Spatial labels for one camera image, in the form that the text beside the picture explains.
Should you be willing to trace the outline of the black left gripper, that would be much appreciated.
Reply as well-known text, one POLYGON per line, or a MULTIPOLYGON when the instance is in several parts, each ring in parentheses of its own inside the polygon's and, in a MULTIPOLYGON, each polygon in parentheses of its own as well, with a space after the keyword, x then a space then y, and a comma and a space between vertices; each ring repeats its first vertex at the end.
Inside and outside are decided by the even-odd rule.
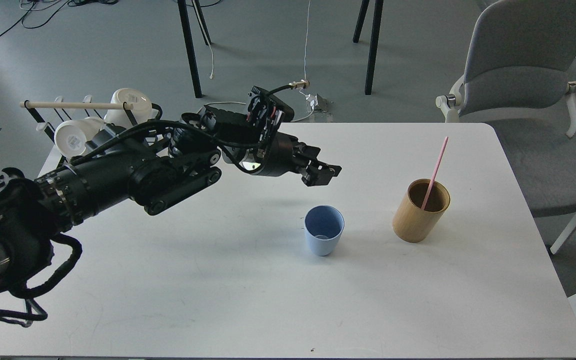
POLYGON ((276 133, 272 140, 258 148, 222 148, 225 161, 243 173, 264 177, 300 174, 307 187, 327 186, 342 171, 341 166, 317 162, 320 151, 319 147, 283 132, 276 133))

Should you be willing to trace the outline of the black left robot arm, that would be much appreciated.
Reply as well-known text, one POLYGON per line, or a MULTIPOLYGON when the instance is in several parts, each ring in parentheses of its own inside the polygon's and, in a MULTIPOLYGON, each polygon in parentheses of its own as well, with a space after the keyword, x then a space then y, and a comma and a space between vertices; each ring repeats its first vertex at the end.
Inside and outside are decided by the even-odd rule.
POLYGON ((279 131, 294 111, 276 93, 308 86, 254 86, 242 113, 210 103, 177 121, 163 120, 153 103, 23 101, 64 160, 35 179, 14 167, 0 170, 0 322, 27 328, 47 319, 37 298, 83 252, 71 228, 126 199, 161 214, 213 186, 221 158, 252 176, 294 173, 307 187, 328 185, 342 168, 279 131))

